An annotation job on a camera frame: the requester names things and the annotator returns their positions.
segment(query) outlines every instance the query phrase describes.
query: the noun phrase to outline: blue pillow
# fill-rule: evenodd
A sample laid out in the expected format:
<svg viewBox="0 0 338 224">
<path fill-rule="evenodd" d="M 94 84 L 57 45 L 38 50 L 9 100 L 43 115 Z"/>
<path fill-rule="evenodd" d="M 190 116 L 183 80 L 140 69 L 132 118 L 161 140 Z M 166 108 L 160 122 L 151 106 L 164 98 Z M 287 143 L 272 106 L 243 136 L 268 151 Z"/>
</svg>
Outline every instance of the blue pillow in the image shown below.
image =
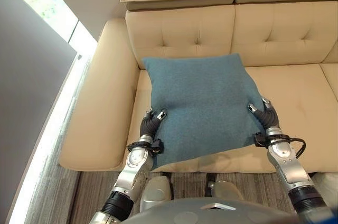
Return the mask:
<svg viewBox="0 0 338 224">
<path fill-rule="evenodd" d="M 152 109 L 168 110 L 156 137 L 164 153 L 156 167 L 253 144 L 263 131 L 247 110 L 261 96 L 238 54 L 198 59 L 144 58 L 152 81 Z"/>
</svg>

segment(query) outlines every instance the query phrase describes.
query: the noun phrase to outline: sofa backrest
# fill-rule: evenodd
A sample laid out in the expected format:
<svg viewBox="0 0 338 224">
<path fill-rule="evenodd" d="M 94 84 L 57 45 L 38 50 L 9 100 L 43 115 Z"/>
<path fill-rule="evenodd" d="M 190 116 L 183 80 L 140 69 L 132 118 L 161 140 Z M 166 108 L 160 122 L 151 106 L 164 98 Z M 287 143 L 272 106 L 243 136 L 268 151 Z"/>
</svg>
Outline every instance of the sofa backrest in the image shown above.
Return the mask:
<svg viewBox="0 0 338 224">
<path fill-rule="evenodd" d="M 141 69 L 144 57 L 232 52 L 250 67 L 323 62 L 337 40 L 337 15 L 335 1 L 247 4 L 127 12 L 126 23 Z"/>
</svg>

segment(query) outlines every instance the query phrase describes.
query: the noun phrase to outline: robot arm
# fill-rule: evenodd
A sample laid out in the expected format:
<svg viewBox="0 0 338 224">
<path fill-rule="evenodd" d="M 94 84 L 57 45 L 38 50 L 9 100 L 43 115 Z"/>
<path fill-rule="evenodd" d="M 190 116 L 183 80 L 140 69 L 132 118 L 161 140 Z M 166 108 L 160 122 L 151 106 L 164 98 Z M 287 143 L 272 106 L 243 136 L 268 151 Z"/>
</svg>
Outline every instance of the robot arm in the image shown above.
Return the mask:
<svg viewBox="0 0 338 224">
<path fill-rule="evenodd" d="M 120 223 L 129 217 L 153 167 L 153 156 L 163 150 L 161 140 L 154 141 L 154 137 L 166 114 L 166 110 L 158 116 L 154 116 L 152 110 L 146 112 L 140 126 L 140 138 L 127 146 L 130 153 L 126 165 L 106 203 L 101 211 L 95 213 L 90 224 Z"/>
<path fill-rule="evenodd" d="M 283 134 L 271 102 L 266 98 L 262 100 L 264 111 L 258 110 L 253 104 L 248 106 L 265 130 L 265 136 L 255 135 L 255 144 L 268 149 L 268 159 L 275 167 L 279 180 L 288 193 L 297 214 L 308 223 L 332 216 L 332 212 L 297 159 L 305 149 L 305 142 Z M 297 154 L 290 145 L 292 141 L 303 142 L 303 147 Z"/>
</svg>

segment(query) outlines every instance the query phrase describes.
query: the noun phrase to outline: sofa armrest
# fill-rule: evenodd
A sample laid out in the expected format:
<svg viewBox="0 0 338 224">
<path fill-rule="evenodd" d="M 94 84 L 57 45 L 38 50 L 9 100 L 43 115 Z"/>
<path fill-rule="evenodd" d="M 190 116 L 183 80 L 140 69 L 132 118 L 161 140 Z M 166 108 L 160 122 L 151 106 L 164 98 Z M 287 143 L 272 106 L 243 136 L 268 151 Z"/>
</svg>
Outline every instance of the sofa armrest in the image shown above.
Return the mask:
<svg viewBox="0 0 338 224">
<path fill-rule="evenodd" d="M 119 167 L 138 76 L 125 20 L 108 21 L 68 124 L 59 160 L 63 167 L 78 171 Z"/>
</svg>

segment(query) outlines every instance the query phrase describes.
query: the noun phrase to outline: black cable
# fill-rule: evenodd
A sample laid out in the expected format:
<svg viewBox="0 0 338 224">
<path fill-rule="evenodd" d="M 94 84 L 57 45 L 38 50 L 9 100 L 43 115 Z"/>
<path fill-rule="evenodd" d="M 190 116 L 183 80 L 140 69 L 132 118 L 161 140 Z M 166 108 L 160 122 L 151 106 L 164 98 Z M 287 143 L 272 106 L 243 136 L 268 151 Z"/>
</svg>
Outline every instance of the black cable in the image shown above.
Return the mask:
<svg viewBox="0 0 338 224">
<path fill-rule="evenodd" d="M 305 148 L 306 148 L 306 143 L 305 143 L 305 140 L 303 140 L 301 138 L 290 138 L 290 142 L 294 142 L 294 141 L 303 143 L 302 147 L 296 153 L 296 158 L 298 159 L 304 153 Z"/>
</svg>

